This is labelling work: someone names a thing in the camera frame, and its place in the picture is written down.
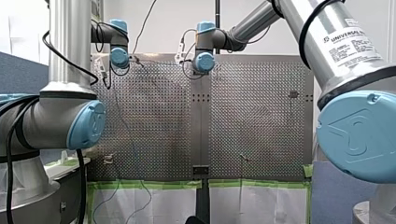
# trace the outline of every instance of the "silver robot arm segment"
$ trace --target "silver robot arm segment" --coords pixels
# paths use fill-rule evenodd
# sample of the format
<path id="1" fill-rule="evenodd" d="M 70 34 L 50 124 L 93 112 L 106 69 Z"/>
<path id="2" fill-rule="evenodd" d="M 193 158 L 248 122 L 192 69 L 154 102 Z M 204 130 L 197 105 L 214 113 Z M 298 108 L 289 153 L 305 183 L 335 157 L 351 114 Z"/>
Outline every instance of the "silver robot arm segment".
<path id="1" fill-rule="evenodd" d="M 377 52 L 344 2 L 268 0 L 228 32 L 201 22 L 193 67 L 208 74 L 215 65 L 213 49 L 243 50 L 284 18 L 322 88 L 317 134 L 328 159 L 359 179 L 396 183 L 396 94 L 378 85 L 395 83 L 396 66 Z"/>

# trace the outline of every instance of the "wall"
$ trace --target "wall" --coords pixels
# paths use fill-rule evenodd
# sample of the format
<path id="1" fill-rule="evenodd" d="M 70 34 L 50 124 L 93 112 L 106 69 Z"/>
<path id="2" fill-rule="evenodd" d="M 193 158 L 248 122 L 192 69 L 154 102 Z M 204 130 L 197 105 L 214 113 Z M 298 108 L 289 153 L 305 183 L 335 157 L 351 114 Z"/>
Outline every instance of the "wall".
<path id="1" fill-rule="evenodd" d="M 129 25 L 130 50 L 140 32 L 151 0 L 104 1 L 104 21 L 123 19 Z M 231 29 L 263 0 L 221 1 L 221 27 Z M 346 6 L 387 60 L 396 60 L 394 12 L 396 0 L 348 0 Z M 214 0 L 158 0 L 148 19 L 136 52 L 175 53 L 183 32 L 199 21 L 214 20 Z M 48 63 L 41 36 L 48 30 L 49 13 L 44 0 L 0 0 L 0 51 L 34 62 Z M 189 34 L 186 44 L 194 40 Z M 297 42 L 284 21 L 278 21 L 264 40 L 248 46 L 243 54 L 298 55 Z M 315 87 L 315 98 L 320 88 Z"/>
<path id="2" fill-rule="evenodd" d="M 103 0 L 92 2 L 101 6 Z M 47 3 L 44 0 L 0 0 L 0 6 L 0 52 L 48 64 L 49 50 L 42 42 L 43 34 L 50 28 Z M 99 7 L 98 14 L 103 15 L 102 9 Z"/>
<path id="3" fill-rule="evenodd" d="M 227 0 L 221 1 L 221 27 L 231 29 L 246 17 L 263 0 Z M 377 50 L 387 60 L 396 57 L 396 43 L 393 30 L 396 29 L 394 11 L 396 0 L 348 0 L 346 6 L 357 19 L 361 27 L 371 37 Z M 149 0 L 104 0 L 105 21 L 120 18 L 128 22 L 129 37 L 135 45 L 135 38 L 140 31 L 143 19 L 152 1 Z M 214 20 L 214 0 L 159 0 L 148 19 L 136 52 L 175 53 L 183 32 L 194 28 L 199 21 Z M 194 40 L 193 34 L 188 37 L 187 45 Z M 286 54 L 298 55 L 298 45 L 288 25 L 281 20 L 272 25 L 264 40 L 247 46 L 242 54 Z M 321 93 L 318 83 L 315 87 L 315 98 Z M 316 127 L 319 111 L 314 111 Z"/>

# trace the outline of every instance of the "white tarp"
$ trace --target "white tarp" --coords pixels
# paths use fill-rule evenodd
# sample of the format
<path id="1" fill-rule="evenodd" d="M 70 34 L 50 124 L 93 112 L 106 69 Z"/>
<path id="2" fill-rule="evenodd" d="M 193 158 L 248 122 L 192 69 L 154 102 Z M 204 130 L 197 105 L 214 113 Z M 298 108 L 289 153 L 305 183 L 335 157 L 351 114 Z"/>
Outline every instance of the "white tarp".
<path id="1" fill-rule="evenodd" d="M 251 186 L 228 184 L 210 189 L 210 222 L 213 224 L 308 224 L 309 185 Z"/>
<path id="2" fill-rule="evenodd" d="M 195 215 L 196 182 L 148 183 L 151 202 L 137 213 L 150 199 L 138 182 L 122 181 L 116 194 L 115 182 L 92 185 L 89 223 L 184 224 Z M 211 181 L 211 224 L 308 224 L 309 191 L 309 183 Z"/>
<path id="3" fill-rule="evenodd" d="M 112 184 L 113 189 L 107 186 L 107 189 L 96 189 L 92 193 L 89 223 L 126 224 L 130 217 L 128 224 L 184 224 L 188 217 L 195 215 L 196 188 L 192 185 L 163 188 L 161 183 L 147 184 L 151 200 L 149 193 L 139 188 L 141 186 L 125 188 L 121 185 L 111 200 L 102 203 L 111 198 L 116 185 Z"/>

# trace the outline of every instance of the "black bracket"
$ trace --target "black bracket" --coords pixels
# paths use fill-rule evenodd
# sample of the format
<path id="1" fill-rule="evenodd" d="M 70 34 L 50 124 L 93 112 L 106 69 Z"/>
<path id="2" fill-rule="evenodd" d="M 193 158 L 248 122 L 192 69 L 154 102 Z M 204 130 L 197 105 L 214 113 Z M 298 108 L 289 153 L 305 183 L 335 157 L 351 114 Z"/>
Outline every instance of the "black bracket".
<path id="1" fill-rule="evenodd" d="M 193 175 L 209 175 L 209 166 L 207 165 L 197 165 L 192 167 Z"/>

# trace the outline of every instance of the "cable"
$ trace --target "cable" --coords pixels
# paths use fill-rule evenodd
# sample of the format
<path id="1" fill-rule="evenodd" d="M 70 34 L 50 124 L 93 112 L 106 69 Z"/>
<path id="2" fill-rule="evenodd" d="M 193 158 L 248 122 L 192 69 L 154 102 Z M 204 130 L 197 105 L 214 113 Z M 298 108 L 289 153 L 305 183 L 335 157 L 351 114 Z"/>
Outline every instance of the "cable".
<path id="1" fill-rule="evenodd" d="M 318 4 L 318 6 L 314 9 L 314 11 L 312 12 L 312 14 L 308 17 L 308 19 L 306 20 L 303 29 L 301 30 L 301 34 L 300 34 L 300 39 L 299 39 L 299 51 L 300 51 L 300 56 L 301 59 L 303 60 L 304 64 L 311 69 L 311 67 L 309 66 L 308 60 L 306 59 L 306 55 L 305 55 L 305 49 L 304 49 L 304 45 L 305 45 L 305 39 L 306 39 L 306 35 L 308 34 L 308 30 L 309 27 L 311 26 L 311 23 L 314 21 L 314 19 L 317 17 L 317 15 L 328 5 L 335 3 L 335 2 L 342 2 L 345 3 L 346 0 L 325 0 L 323 2 L 321 2 L 320 4 Z"/>
<path id="2" fill-rule="evenodd" d="M 257 43 L 257 42 L 261 41 L 263 38 L 265 38 L 265 36 L 266 36 L 266 35 L 268 34 L 268 32 L 270 31 L 270 29 L 271 29 L 271 25 L 268 26 L 267 30 L 265 31 L 265 33 L 264 33 L 260 38 L 258 38 L 257 40 L 253 40 L 253 41 L 247 42 L 247 43 L 248 43 L 248 44 L 254 44 L 254 43 Z"/>
<path id="3" fill-rule="evenodd" d="M 79 211 L 78 211 L 78 224 L 84 223 L 85 217 L 85 209 L 87 203 L 87 179 L 85 178 L 85 164 L 84 164 L 84 157 L 82 156 L 81 149 L 77 149 L 77 157 L 78 157 L 78 164 L 79 164 L 79 172 L 80 172 L 80 181 L 81 181 L 81 200 L 79 204 Z"/>
<path id="4" fill-rule="evenodd" d="M 117 26 L 115 26 L 115 25 L 109 24 L 109 23 L 102 22 L 102 21 L 99 21 L 99 22 L 98 22 L 98 25 L 105 25 L 105 26 L 108 26 L 108 27 L 110 27 L 110 28 L 112 28 L 112 29 L 118 31 L 118 32 L 119 32 L 121 35 L 123 35 L 123 36 L 125 37 L 125 39 L 129 42 L 128 34 L 127 34 L 124 30 L 122 30 L 121 28 L 119 28 L 119 27 L 117 27 Z"/>
<path id="5" fill-rule="evenodd" d="M 113 66 L 111 65 L 111 62 L 110 62 L 110 69 L 109 69 L 109 70 L 113 71 L 113 73 L 114 73 L 117 77 L 125 77 L 126 75 L 128 75 L 130 69 L 131 69 L 131 65 L 128 64 L 128 67 L 127 67 L 127 69 L 126 69 L 126 72 L 124 72 L 124 73 L 122 73 L 122 74 L 118 74 L 116 71 L 114 71 L 114 68 L 113 68 Z"/>
<path id="6" fill-rule="evenodd" d="M 119 28 L 119 27 L 117 27 L 115 25 L 109 24 L 109 23 L 101 22 L 101 21 L 99 21 L 99 22 L 95 21 L 95 20 L 91 20 L 91 21 L 93 21 L 95 23 L 95 25 L 96 25 L 96 29 L 95 29 L 96 37 L 98 39 L 98 42 L 101 43 L 101 48 L 98 48 L 98 43 L 95 43 L 96 51 L 102 52 L 103 47 L 105 45 L 105 35 L 104 35 L 103 29 L 102 29 L 102 25 L 108 26 L 108 27 L 118 31 L 129 42 L 129 38 L 128 38 L 127 33 L 125 31 L 121 30 L 121 28 Z"/>
<path id="7" fill-rule="evenodd" d="M 128 216 L 128 218 L 126 219 L 125 224 L 128 224 L 129 219 L 131 219 L 131 217 L 133 217 L 136 213 L 145 210 L 146 207 L 149 206 L 149 204 L 150 204 L 151 201 L 152 201 L 151 193 L 149 192 L 149 189 L 144 185 L 143 180 L 140 180 L 140 184 L 141 184 L 142 187 L 148 192 L 148 194 L 149 194 L 149 200 L 148 200 L 148 202 L 147 202 L 142 208 L 137 209 L 137 210 L 135 210 L 134 212 L 132 212 L 132 214 L 131 214 L 130 216 Z"/>
<path id="8" fill-rule="evenodd" d="M 106 199 L 106 200 L 102 201 L 101 203 L 99 203 L 98 205 L 96 205 L 95 209 L 93 209 L 92 219 L 93 219 L 93 223 L 94 224 L 97 224 L 96 219 L 95 219 L 96 211 L 99 209 L 100 206 L 102 206 L 103 204 L 109 202 L 110 200 L 112 200 L 114 198 L 114 196 L 116 195 L 117 191 L 119 191 L 120 182 L 121 182 L 121 180 L 119 180 L 119 183 L 117 184 L 116 189 L 114 190 L 113 194 L 111 194 L 111 196 L 108 199 Z"/>
<path id="9" fill-rule="evenodd" d="M 25 115 L 26 111 L 30 108 L 31 105 L 38 102 L 38 96 L 30 99 L 30 102 L 23 105 L 23 110 L 18 114 L 18 116 L 14 119 L 11 129 L 8 132 L 6 139 L 6 153 L 7 153 L 7 223 L 14 224 L 13 216 L 12 216 L 12 190 L 14 185 L 14 171 L 12 166 L 12 136 L 15 132 L 15 128 L 21 118 Z"/>
<path id="10" fill-rule="evenodd" d="M 197 30 L 195 30 L 195 29 L 188 29 L 188 30 L 186 30 L 186 31 L 184 32 L 184 34 L 183 34 L 183 36 L 181 37 L 181 40 L 180 40 L 180 43 L 183 44 L 183 49 L 182 49 L 181 51 L 184 51 L 184 38 L 186 37 L 186 34 L 187 34 L 188 32 L 195 32 L 195 33 L 197 33 Z"/>
<path id="11" fill-rule="evenodd" d="M 95 29 L 96 37 L 99 40 L 99 42 L 101 42 L 101 44 L 102 44 L 100 49 L 99 49 L 98 48 L 98 43 L 95 43 L 96 51 L 99 53 L 99 52 L 102 52 L 103 47 L 105 46 L 105 35 L 103 34 L 103 29 L 102 29 L 102 26 L 100 26 L 99 22 L 97 22 L 95 20 L 91 20 L 91 21 L 93 21 L 96 24 L 96 29 Z M 100 30 L 100 34 L 101 34 L 102 40 L 99 39 L 99 30 Z"/>
<path id="12" fill-rule="evenodd" d="M 276 0 L 271 0 L 271 4 L 273 6 L 274 12 L 280 17 L 285 19 L 285 17 L 283 16 L 282 12 L 279 10 L 279 8 L 276 6 Z"/>
<path id="13" fill-rule="evenodd" d="M 184 59 L 183 59 L 183 64 L 181 65 L 181 68 L 183 69 L 183 74 L 186 78 L 188 78 L 189 80 L 198 80 L 200 78 L 202 78 L 204 75 L 200 75 L 199 77 L 189 77 L 189 75 L 186 74 L 186 70 L 184 68 L 184 64 L 187 62 L 187 56 L 189 55 L 190 51 L 192 50 L 192 48 L 195 46 L 195 43 L 193 43 L 191 45 L 191 47 L 189 48 L 189 50 L 187 51 L 186 55 L 184 55 Z"/>
<path id="14" fill-rule="evenodd" d="M 108 86 L 107 86 L 107 83 L 106 83 L 106 79 L 104 77 L 102 78 L 102 81 L 105 84 L 105 87 L 106 87 L 107 90 L 111 89 L 111 84 L 112 84 L 111 76 L 112 76 L 111 69 L 108 69 Z"/>
<path id="15" fill-rule="evenodd" d="M 117 96 L 117 92 L 116 92 L 115 89 L 113 89 L 113 91 L 114 91 L 114 97 L 115 97 L 115 100 L 116 100 L 116 108 L 117 108 L 117 111 L 118 111 L 118 113 L 119 113 L 120 120 L 121 120 L 122 124 L 125 126 L 125 128 L 126 128 L 126 130 L 127 130 L 127 132 L 128 132 L 128 136 L 129 136 L 130 141 L 131 141 L 131 145 L 132 145 L 132 150 L 133 150 L 134 156 L 135 156 L 136 158 L 138 158 L 138 153 L 136 152 L 136 148 L 134 147 L 134 139 L 133 139 L 133 137 L 132 137 L 131 129 L 129 128 L 128 123 L 125 121 L 125 119 L 123 118 L 123 116 L 122 116 L 122 114 L 121 114 L 120 103 L 119 103 L 119 98 L 118 98 L 118 96 Z M 137 168 L 137 172 L 140 173 L 140 172 L 139 172 L 140 169 L 139 169 L 139 166 L 138 166 L 138 165 L 136 166 L 136 168 Z M 132 214 L 131 214 L 130 216 L 128 216 L 128 218 L 127 218 L 125 224 L 127 224 L 127 223 L 129 222 L 129 219 L 131 219 L 131 217 L 132 217 L 133 215 L 135 215 L 136 213 L 138 213 L 138 212 L 144 210 L 147 206 L 149 206 L 149 204 L 150 204 L 151 201 L 152 201 L 152 195 L 151 195 L 151 193 L 149 192 L 149 189 L 148 189 L 148 188 L 146 187 L 146 185 L 144 184 L 143 180 L 140 180 L 140 184 L 142 185 L 142 187 L 143 187 L 143 188 L 146 190 L 146 192 L 148 193 L 149 200 L 148 200 L 148 202 L 147 202 L 142 208 L 133 211 Z"/>
<path id="16" fill-rule="evenodd" d="M 268 32 L 270 31 L 270 28 L 271 28 L 271 25 L 268 26 L 267 30 L 265 31 L 265 33 L 264 33 L 260 38 L 258 38 L 258 39 L 256 39 L 256 40 L 253 40 L 253 41 L 251 41 L 251 42 L 249 42 L 249 41 L 248 41 L 248 42 L 244 42 L 244 41 L 242 41 L 242 40 L 236 39 L 236 38 L 233 36 L 233 29 L 230 31 L 230 36 L 231 36 L 231 38 L 233 39 L 233 41 L 235 41 L 236 43 L 243 44 L 243 45 L 254 44 L 254 43 L 259 42 L 259 41 L 262 40 L 263 38 L 265 38 L 265 36 L 266 36 L 266 35 L 268 34 Z"/>
<path id="17" fill-rule="evenodd" d="M 91 85 L 96 84 L 99 81 L 99 78 L 94 75 L 93 73 L 91 73 L 90 71 L 76 65 L 75 63 L 72 63 L 71 61 L 69 61 L 68 59 L 66 59 L 66 57 L 64 57 L 55 47 L 53 47 L 51 45 L 51 43 L 47 42 L 47 36 L 50 34 L 50 31 L 47 31 L 44 35 L 43 35 L 43 43 L 50 49 L 50 51 L 52 51 L 54 54 L 56 54 L 58 57 L 62 58 L 65 62 L 67 62 L 68 64 L 72 65 L 73 67 L 77 68 L 78 70 L 80 70 L 81 72 L 84 72 L 85 74 L 87 74 L 90 77 L 93 77 L 94 82 L 91 83 Z"/>
<path id="18" fill-rule="evenodd" d="M 145 30 L 146 22 L 148 21 L 149 15 L 151 14 L 151 11 L 152 11 L 152 9 L 154 8 L 156 2 L 157 2 L 157 0 L 154 0 L 154 1 L 152 2 L 151 7 L 150 7 L 150 9 L 149 9 L 149 11 L 148 11 L 148 15 L 146 16 L 145 20 L 143 21 L 142 29 L 140 30 L 140 33 L 139 33 L 139 35 L 138 35 L 137 38 L 136 38 L 136 43 L 134 44 L 134 51 L 132 52 L 132 54 L 134 54 L 134 52 L 135 52 L 136 49 L 137 49 L 137 44 L 139 43 L 139 38 L 140 38 L 140 36 L 143 34 L 143 31 Z"/>

